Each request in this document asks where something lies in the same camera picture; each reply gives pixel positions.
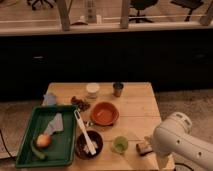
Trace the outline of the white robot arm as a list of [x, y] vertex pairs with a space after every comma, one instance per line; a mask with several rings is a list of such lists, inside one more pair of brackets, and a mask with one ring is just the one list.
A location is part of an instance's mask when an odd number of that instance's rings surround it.
[[207, 171], [213, 171], [213, 144], [190, 135], [192, 121], [181, 112], [174, 112], [153, 131], [152, 149], [159, 156], [175, 152]]

